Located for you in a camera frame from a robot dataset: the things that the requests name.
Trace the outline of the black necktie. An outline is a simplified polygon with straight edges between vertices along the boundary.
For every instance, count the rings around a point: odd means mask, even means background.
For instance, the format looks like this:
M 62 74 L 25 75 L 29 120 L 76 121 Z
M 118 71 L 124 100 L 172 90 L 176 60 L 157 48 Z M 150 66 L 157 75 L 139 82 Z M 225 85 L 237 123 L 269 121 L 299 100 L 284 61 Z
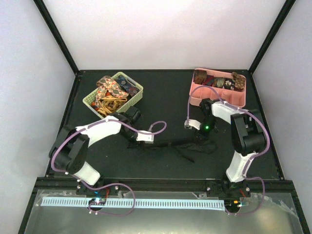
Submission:
M 199 138 L 183 138 L 168 141 L 160 141 L 153 144 L 144 143 L 141 145 L 144 149 L 157 150 L 162 148 L 173 149 L 180 157 L 188 160 L 191 163 L 195 163 L 195 160 L 182 153 L 182 150 L 191 152 L 198 152 L 203 154 L 212 154 L 218 146 L 213 140 L 199 139 Z

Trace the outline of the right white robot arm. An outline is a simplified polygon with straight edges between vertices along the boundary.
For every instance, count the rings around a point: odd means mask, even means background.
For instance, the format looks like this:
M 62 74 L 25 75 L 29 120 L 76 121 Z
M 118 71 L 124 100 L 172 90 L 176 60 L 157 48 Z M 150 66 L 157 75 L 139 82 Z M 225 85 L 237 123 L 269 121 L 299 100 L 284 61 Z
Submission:
M 199 122 L 187 119 L 184 126 L 195 128 L 202 135 L 207 134 L 219 118 L 231 125 L 234 155 L 226 170 L 227 181 L 222 183 L 222 192 L 226 196 L 234 196 L 239 191 L 238 182 L 246 179 L 247 171 L 256 157 L 266 153 L 270 147 L 270 137 L 264 124 L 258 118 L 258 111 L 248 111 L 235 107 L 225 100 L 203 99 L 200 108 L 205 120 Z

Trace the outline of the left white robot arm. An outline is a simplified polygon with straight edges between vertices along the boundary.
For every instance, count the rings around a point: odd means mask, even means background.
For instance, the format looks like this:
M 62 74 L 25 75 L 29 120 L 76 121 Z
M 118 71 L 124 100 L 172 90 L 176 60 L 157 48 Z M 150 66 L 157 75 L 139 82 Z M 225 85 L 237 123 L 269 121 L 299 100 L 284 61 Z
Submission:
M 98 195 L 104 191 L 105 183 L 100 173 L 87 162 L 88 149 L 96 142 L 121 134 L 129 142 L 154 142 L 151 131 L 137 130 L 132 124 L 140 118 L 138 109 L 114 113 L 88 125 L 72 127 L 65 125 L 53 144 L 49 157 L 51 168 L 56 172 L 70 174 L 87 183 L 87 188 Z

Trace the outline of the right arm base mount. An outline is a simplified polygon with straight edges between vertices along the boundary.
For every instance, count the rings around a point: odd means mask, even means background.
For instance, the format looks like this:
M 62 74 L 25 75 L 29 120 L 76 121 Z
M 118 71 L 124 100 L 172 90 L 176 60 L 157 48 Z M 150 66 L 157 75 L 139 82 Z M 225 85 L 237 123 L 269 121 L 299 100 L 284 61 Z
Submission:
M 206 193 L 208 196 L 240 198 L 250 197 L 245 181 L 233 183 L 227 179 L 214 179 L 205 182 Z

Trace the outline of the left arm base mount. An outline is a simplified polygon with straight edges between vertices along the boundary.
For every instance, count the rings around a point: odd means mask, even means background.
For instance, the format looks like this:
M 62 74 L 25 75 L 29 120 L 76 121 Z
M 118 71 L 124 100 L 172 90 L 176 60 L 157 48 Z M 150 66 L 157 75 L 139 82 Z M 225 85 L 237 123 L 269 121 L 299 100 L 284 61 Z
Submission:
M 79 182 L 76 189 L 76 194 L 85 195 L 87 197 L 104 197 L 105 195 L 117 195 L 119 189 L 121 188 L 120 185 L 110 185 L 107 188 L 100 189 L 101 187 L 112 183 L 117 183 L 117 180 L 100 178 L 94 185 L 89 185 L 92 188 L 96 188 L 96 190 L 92 190 L 86 187 L 83 183 Z

